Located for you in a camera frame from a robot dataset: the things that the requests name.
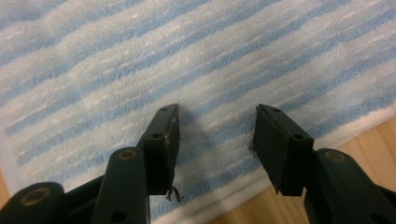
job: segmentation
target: blue stripe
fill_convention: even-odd
[[[7,10],[5,10],[6,13],[1,15],[0,31],[19,21],[37,20],[63,2],[65,2],[65,0],[49,0],[38,6],[29,1],[16,1],[12,3],[14,7],[7,8]]]
[[[308,12],[308,15],[318,16],[318,15],[323,14],[323,7],[324,6],[322,6],[320,8],[317,8],[317,10],[312,10],[312,11]],[[309,21],[309,19],[311,19],[311,18],[305,17],[304,21]],[[287,27],[286,31],[291,32],[292,29],[290,29],[290,28],[288,29],[288,28],[289,27]],[[284,33],[280,33],[280,32],[278,32],[278,33],[279,33],[279,35],[277,35],[276,37],[280,37],[281,34],[285,35]],[[268,41],[267,39],[264,39],[263,44],[266,44],[268,42],[270,42],[270,41]],[[249,53],[249,52],[251,52],[253,50],[257,50],[258,46],[259,46],[258,43],[254,43],[248,50],[243,50],[242,52],[244,52],[245,54]],[[241,58],[242,56],[243,56],[243,54],[242,55],[241,54],[237,54],[237,55],[234,55],[233,57],[231,57],[231,59],[233,58],[233,60],[237,60],[238,58]],[[229,59],[226,60],[225,63],[218,63],[218,62],[212,63],[211,64],[212,66],[209,67],[210,70],[207,71],[207,72],[211,72],[211,71],[217,69],[218,68],[217,66],[219,66],[220,64],[222,64],[222,66],[225,66],[226,63],[231,63],[232,60],[230,60],[230,56],[229,55],[228,55],[228,58]],[[193,74],[193,75],[195,75],[194,79],[198,78],[197,74],[198,75],[203,75],[203,74],[207,74],[207,73],[205,73],[205,72],[197,72],[196,74]],[[175,86],[175,85],[178,85],[180,83],[183,83],[183,85],[187,84],[186,80],[188,80],[188,79],[186,79],[185,77],[180,77],[180,78],[182,80],[173,80],[173,82],[168,83],[168,85],[173,85],[173,86],[170,86],[170,87],[162,86],[162,87],[158,88],[157,92],[152,93],[150,95],[151,97],[149,97],[149,98],[144,98],[144,99],[143,98],[137,98],[134,101],[132,101],[132,102],[126,104],[126,105],[121,105],[118,108],[114,108],[114,109],[111,109],[111,110],[109,110],[107,112],[99,114],[96,118],[88,120],[88,121],[85,121],[84,124],[77,125],[77,127],[75,127],[75,128],[69,128],[64,133],[59,133],[59,134],[57,134],[56,136],[52,137],[51,139],[49,139],[48,141],[46,141],[44,143],[38,143],[38,144],[36,144],[36,146],[30,146],[31,150],[29,150],[29,152],[26,152],[23,156],[20,156],[17,159],[18,164],[19,165],[24,165],[26,162],[28,162],[32,158],[31,157],[32,155],[36,155],[36,156],[40,155],[40,154],[50,150],[52,147],[54,147],[54,146],[56,146],[58,144],[61,144],[65,140],[68,140],[68,139],[74,138],[76,136],[79,136],[83,132],[91,130],[95,126],[97,126],[97,125],[99,125],[99,124],[101,124],[103,122],[108,122],[108,121],[111,121],[111,120],[113,120],[115,118],[119,118],[119,117],[121,117],[121,116],[123,116],[125,114],[128,114],[128,113],[132,112],[133,110],[137,109],[138,107],[141,107],[143,105],[148,105],[149,103],[154,102],[155,100],[157,100],[157,99],[159,99],[159,98],[164,96],[164,93],[163,93],[164,91],[177,90],[178,87]]]
[[[14,84],[11,87],[11,90],[2,93],[0,98],[0,106],[5,105],[7,102],[18,97],[19,95],[32,90],[34,87],[38,86],[49,78],[55,78],[66,73],[77,63],[85,60],[93,54],[111,48],[122,41],[131,39],[133,37],[138,37],[148,33],[149,31],[155,30],[174,18],[192,11],[208,1],[209,0],[195,0],[185,4],[177,5],[176,7],[172,7],[171,10],[168,10],[166,14],[161,14],[158,17],[155,17],[154,20],[143,21],[138,26],[131,27],[131,30],[123,31],[122,34],[111,35],[111,38],[103,38],[101,39],[103,42],[95,43],[94,46],[90,45],[90,42],[88,42],[87,45],[80,46],[80,52],[74,54],[73,57],[69,57],[69,62],[64,62],[62,64],[55,63],[53,66],[47,67],[47,70],[42,69],[34,76],[28,77],[27,80]]]
[[[111,7],[104,7],[100,9],[96,8],[95,10],[92,10],[91,13],[83,15],[83,17],[81,17],[79,20],[69,22],[64,25],[62,29],[59,29],[59,33],[56,34],[56,36],[46,35],[44,33],[42,34],[43,36],[41,36],[41,38],[40,36],[31,36],[29,44],[25,44],[24,42],[18,43],[18,45],[14,44],[12,51],[2,52],[0,54],[0,67],[29,52],[58,44],[64,39],[66,35],[72,33],[73,31],[77,30],[78,27],[86,23],[97,21],[103,17],[112,16],[141,2],[142,0],[131,0],[117,3]]]
[[[329,92],[337,88],[343,83],[348,82],[350,79],[361,74],[361,72],[367,71],[367,69],[369,68],[376,67],[381,63],[388,62],[395,57],[396,57],[396,46],[390,49],[383,50],[378,54],[376,54],[374,58],[362,60],[354,64],[350,68],[348,68],[343,73],[330,78],[329,81],[319,83],[313,88],[304,91],[302,95],[298,96],[295,99],[291,99],[286,103],[281,104],[279,108],[282,108],[283,111],[288,112],[293,109],[299,108],[303,105],[306,105],[309,102],[313,101],[314,99],[318,98],[318,96],[323,95],[326,92]]]
[[[250,52],[261,49],[261,48],[271,44],[273,41],[276,41],[277,39],[293,32],[295,30],[298,30],[299,28],[301,28],[304,25],[305,22],[309,21],[310,19],[315,18],[320,15],[323,15],[326,12],[335,10],[338,7],[340,7],[341,5],[345,4],[346,2],[348,2],[348,1],[343,0],[343,1],[338,1],[338,2],[331,2],[329,5],[318,7],[316,9],[308,12],[306,15],[303,15],[301,19],[292,21],[291,24],[289,24],[288,26],[279,28],[273,34],[271,34],[269,36],[264,36],[260,40],[252,42],[247,47],[242,46],[240,49],[236,49],[234,52],[226,54],[220,60],[211,62],[206,67],[205,66],[198,67],[198,68],[190,71],[186,75],[178,77],[176,80],[171,80],[171,82],[165,83],[163,86],[158,88],[155,92],[153,92],[149,99],[137,99],[136,102],[134,102],[134,105],[135,105],[135,107],[141,107],[143,105],[155,102],[156,100],[160,99],[166,93],[177,90],[178,88],[181,87],[181,85],[187,85],[188,83],[193,82],[195,79],[197,79],[199,77],[210,74],[211,72],[215,71],[216,69],[220,69],[220,68],[228,65],[229,63],[234,62],[234,61],[244,57],[245,55],[249,54]],[[267,2],[266,4],[262,3],[261,7],[269,6],[271,3],[272,2]],[[190,36],[186,40],[181,40],[181,42],[177,42],[174,46],[172,46],[171,50],[172,50],[172,52],[177,52],[178,50],[182,50],[185,47],[193,44],[194,41],[198,41],[199,39],[202,39],[205,36],[210,35],[213,32],[215,32],[215,30],[213,30],[214,29],[213,27],[215,27],[216,29],[224,29],[225,27],[223,27],[221,25],[229,26],[233,22],[240,21],[241,19],[244,19],[244,18],[246,19],[247,17],[248,17],[248,15],[245,15],[244,17],[242,17],[242,15],[239,15],[239,14],[232,14],[230,21],[221,21],[222,23],[220,23],[220,24],[217,24],[217,23],[211,24],[211,27],[212,27],[211,29],[207,29],[207,28],[203,29],[202,34],[199,33],[199,34]],[[95,80],[93,82],[93,84],[85,85],[84,87],[88,88],[88,89],[83,92],[84,92],[84,94],[88,94],[89,91],[93,91],[93,90],[96,90],[97,88],[102,87],[103,85],[107,85],[107,84],[111,83],[112,81],[114,81],[115,79],[118,79],[122,76],[130,75],[133,73],[133,71],[131,71],[131,70],[134,69],[136,71],[136,67],[142,69],[142,68],[145,68],[148,66],[152,66],[155,63],[157,63],[159,60],[163,59],[165,57],[165,55],[169,55],[169,54],[170,54],[170,52],[161,52],[160,51],[160,53],[158,54],[160,56],[154,55],[154,56],[151,56],[150,58],[145,58],[142,61],[134,63],[133,65],[131,65],[128,68],[124,68],[123,71],[117,71],[114,74],[111,74],[111,76],[108,76],[107,79],[105,79],[105,80],[98,79],[98,80]],[[133,108],[129,107],[128,105],[126,106],[126,108],[122,108],[122,106],[120,107],[120,110],[123,110],[123,111],[125,111],[125,110],[131,111],[132,109]],[[39,120],[30,120],[29,117],[21,120],[22,123],[24,123],[24,122],[29,123],[27,125],[23,125],[23,127],[30,126],[32,124],[35,124],[38,121]]]
[[[358,117],[365,116],[373,110],[385,108],[385,107],[389,106],[390,104],[392,104],[396,100],[395,93],[396,93],[396,89],[392,89],[392,91],[389,91],[385,96],[376,96],[376,97],[371,98],[368,101],[361,103],[360,105],[346,107],[346,109],[344,111],[341,111],[340,114],[337,114],[333,118],[328,119],[325,122],[319,124],[320,127],[319,126],[315,127],[310,132],[312,133],[312,131],[314,131],[315,129],[324,129],[324,132],[322,134],[325,134],[325,133],[328,133],[331,131],[329,129],[329,127],[331,127],[335,121],[338,122],[338,120],[340,118],[342,118],[342,121],[338,122],[338,125],[336,125],[336,126],[353,121]],[[345,116],[345,114],[347,114],[348,111],[354,111],[353,116]],[[79,174],[85,172],[88,168],[92,168],[95,165],[103,165],[103,163],[106,161],[106,159],[104,159],[104,158],[107,158],[107,157],[108,157],[108,155],[98,156],[93,159],[83,161],[83,162],[79,163],[77,166],[70,167],[69,170],[67,172],[63,172],[62,175],[57,175],[57,176],[53,177],[52,179],[54,179],[57,182],[63,183],[67,179],[70,179],[73,176],[76,176],[76,175],[79,175]],[[190,199],[196,198],[196,197],[201,196],[204,193],[207,193],[211,190],[220,188],[220,187],[228,184],[229,182],[231,182],[238,176],[245,175],[248,172],[260,167],[261,166],[260,162],[258,160],[253,160],[252,158],[253,157],[248,158],[246,161],[244,161],[240,165],[234,167],[232,170],[230,170],[228,172],[225,172],[221,175],[217,175],[216,177],[213,177],[213,178],[203,180],[202,182],[195,185],[194,187],[183,190],[181,193],[182,193],[182,195],[185,195],[186,199],[187,199],[184,202],[187,202],[189,198]],[[166,208],[166,209],[170,209],[170,210],[163,210],[163,204],[159,204],[158,206],[151,207],[151,211],[153,211],[152,214],[154,214],[153,219],[155,219],[155,217],[158,217],[160,215],[163,215],[163,214],[166,214],[166,213],[172,211],[174,208]]]
[[[214,97],[211,100],[207,101],[205,104],[202,104],[195,108],[191,113],[190,120],[183,121],[183,124],[188,125],[194,122],[196,119],[200,118],[201,116],[212,112],[214,109],[218,108],[220,105],[231,103],[238,99],[239,97],[243,96],[244,94],[253,91],[263,85],[287,75],[288,73],[298,69],[299,67],[309,63],[312,59],[318,57],[320,54],[324,52],[330,51],[331,49],[335,48],[337,45],[360,37],[372,30],[374,30],[379,25],[392,20],[396,16],[396,10],[390,10],[381,14],[378,17],[371,19],[370,21],[361,24],[357,27],[352,29],[346,30],[345,32],[337,35],[334,38],[331,38],[320,45],[313,47],[312,49],[308,49],[302,56],[291,60],[287,64],[278,64],[277,67],[273,67],[268,69],[265,66],[267,64],[262,65],[262,68],[256,69],[253,75],[249,75],[251,78],[246,79],[240,85],[237,86],[236,90],[231,92],[224,92],[222,95],[218,97]],[[383,58],[384,62],[390,60],[393,54],[387,54],[390,58]]]
[[[363,27],[360,27],[360,31],[361,30],[364,30],[364,29],[362,29],[362,28],[367,28],[366,26],[363,26]],[[350,33],[352,33],[352,34],[355,34],[355,32],[357,32],[356,30],[351,30],[351,32]],[[356,37],[356,35],[347,35],[346,37],[348,37],[347,39],[350,39],[350,38],[352,38],[352,37]],[[331,46],[335,46],[335,44],[334,44],[334,40],[333,41],[331,41]],[[323,51],[325,51],[325,50],[323,50],[323,48],[319,48],[319,49],[317,49],[317,50],[319,50],[319,52],[323,52]],[[112,120],[112,119],[114,119],[114,118],[118,118],[118,117],[120,117],[120,116],[122,116],[122,115],[124,115],[124,114],[127,114],[127,113],[129,113],[130,111],[132,111],[132,110],[134,110],[135,108],[136,108],[136,106],[135,105],[143,105],[143,104],[146,104],[148,101],[149,102],[153,102],[154,101],[154,98],[159,98],[159,97],[161,97],[161,96],[163,96],[163,93],[161,92],[161,90],[158,92],[158,95],[151,95],[151,98],[148,98],[148,99],[146,99],[146,100],[143,100],[143,99],[137,99],[135,102],[133,102],[133,103],[130,103],[130,104],[128,104],[127,106],[125,106],[125,105],[122,105],[120,108],[116,108],[116,109],[113,109],[112,111],[110,111],[109,113],[105,113],[105,114],[102,114],[102,115],[99,115],[98,117],[97,117],[97,119],[95,119],[95,120],[93,120],[90,124],[91,125],[85,125],[85,126],[79,126],[79,127],[77,127],[76,129],[74,129],[74,131],[73,132],[71,132],[71,133],[73,133],[73,135],[74,136],[77,136],[77,135],[79,135],[79,134],[81,134],[81,133],[83,133],[83,132],[85,132],[86,130],[89,130],[89,129],[91,129],[91,128],[93,128],[93,126],[96,126],[96,125],[98,125],[98,124],[100,124],[100,123],[103,123],[103,122],[105,122],[105,121],[110,121],[110,120]],[[229,101],[230,99],[228,98],[228,97],[230,97],[229,95],[227,96],[227,98],[225,99],[225,101]],[[56,137],[54,137],[53,139],[50,139],[48,142],[46,142],[46,143],[44,143],[44,144],[40,144],[39,146],[37,146],[37,147],[34,147],[34,149],[32,149],[35,153],[33,153],[34,155],[39,155],[39,154],[41,154],[41,153],[43,153],[43,152],[45,152],[45,151],[47,151],[47,150],[49,150],[51,147],[53,147],[54,145],[56,145],[56,144],[59,144],[60,143],[60,139],[62,140],[62,142],[65,140],[65,139],[70,139],[70,138],[72,138],[72,137],[74,137],[73,135],[71,136],[71,137],[68,137],[67,136],[67,133],[70,133],[70,132],[66,132],[66,134],[58,134]],[[28,158],[28,157],[23,157],[23,160],[19,160],[19,162],[20,162],[20,164],[25,164],[26,162],[28,162],[30,159]]]
[[[193,44],[194,42],[199,41],[200,39],[202,39],[208,35],[214,34],[218,29],[224,29],[225,27],[227,27],[229,25],[232,25],[232,24],[239,22],[241,20],[245,20],[248,17],[251,17],[258,11],[260,11],[260,9],[263,9],[264,7],[267,7],[272,3],[274,3],[274,1],[268,1],[268,2],[262,1],[262,2],[259,2],[258,5],[253,5],[252,9],[249,10],[249,13],[244,13],[244,10],[240,10],[240,11],[238,11],[238,13],[230,14],[229,17],[226,18],[228,20],[224,20],[224,18],[223,18],[221,21],[211,23],[207,27],[205,27],[205,29],[200,29],[202,32],[199,32],[194,35],[190,35],[187,37],[187,39],[176,42],[176,44],[172,45],[168,49],[164,49],[163,51],[160,51],[158,54],[156,54],[154,56],[149,55],[147,58],[144,58],[137,63],[133,63],[131,66],[125,68],[124,70],[115,72],[116,74],[112,74],[112,76],[102,77],[100,79],[96,79],[93,83],[84,85],[85,89],[83,90],[82,94],[87,95],[89,92],[94,91],[102,86],[108,85],[111,82],[113,82],[114,80],[117,80],[122,76],[131,75],[132,71],[130,71],[130,69],[134,69],[134,72],[135,72],[137,70],[141,70],[146,67],[150,67],[153,64],[162,60],[163,58],[167,57],[167,55],[175,54],[176,52],[186,48],[187,46]],[[73,98],[73,100],[74,100],[73,101],[73,100],[70,100],[69,98],[70,97],[66,98],[67,102],[63,103],[62,104],[63,106],[71,105],[71,104],[75,103],[76,101],[81,100],[80,98],[79,99]],[[35,123],[38,123],[44,117],[46,117],[52,113],[55,113],[56,111],[63,108],[62,106],[59,106],[59,105],[61,105],[61,104],[49,105],[48,107],[44,108],[43,110],[35,112],[32,116],[28,116],[25,119],[22,119],[18,123],[15,123],[14,125],[10,126],[9,128],[6,128],[6,134],[8,136],[10,136],[12,134],[20,132],[25,127],[28,127]]]
[[[368,115],[372,111],[386,108],[392,105],[396,101],[395,85],[392,88],[384,90],[384,92],[382,92],[382,95],[371,97],[370,99],[365,100],[360,105],[343,107],[344,109],[337,111],[333,115],[333,117],[323,121],[320,124],[316,124],[315,126],[309,128],[307,131],[315,138],[318,138],[336,130],[341,125],[347,124],[351,121],[355,121],[361,116]]]
[[[52,102],[50,103],[50,106],[46,106],[43,110],[33,112],[31,115],[29,115],[28,117],[29,122],[26,122],[25,119],[22,119],[15,122],[13,125],[5,128],[5,135],[11,136],[15,133],[19,133],[24,128],[34,123],[38,123],[40,120],[44,119],[47,115],[55,113],[60,108],[64,108],[67,105],[71,105],[80,100],[81,100],[80,95],[76,94],[75,92],[71,92],[70,94],[64,95],[62,99],[59,99],[59,101]]]

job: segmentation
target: striped towel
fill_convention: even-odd
[[[255,106],[316,147],[396,114],[394,0],[2,0],[0,162],[9,190],[102,175],[180,105],[175,186],[153,223],[202,223],[267,188]]]

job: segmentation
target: wooden floor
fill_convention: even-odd
[[[396,118],[362,133],[338,148],[352,156],[372,180],[396,191]],[[9,195],[0,175],[0,207]],[[273,188],[226,213],[210,224],[223,223],[308,223],[303,198],[275,195]]]

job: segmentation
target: screw hole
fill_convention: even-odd
[[[115,212],[113,215],[111,215],[111,222],[112,223],[120,223],[126,218],[126,213],[125,212]]]
[[[293,137],[297,138],[297,139],[303,139],[304,137],[300,134],[295,134]]]

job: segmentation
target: towel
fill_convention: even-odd
[[[11,194],[74,189],[180,106],[174,185],[153,223],[204,223],[270,186],[255,106],[337,147],[396,114],[393,0],[2,0],[0,162]]]

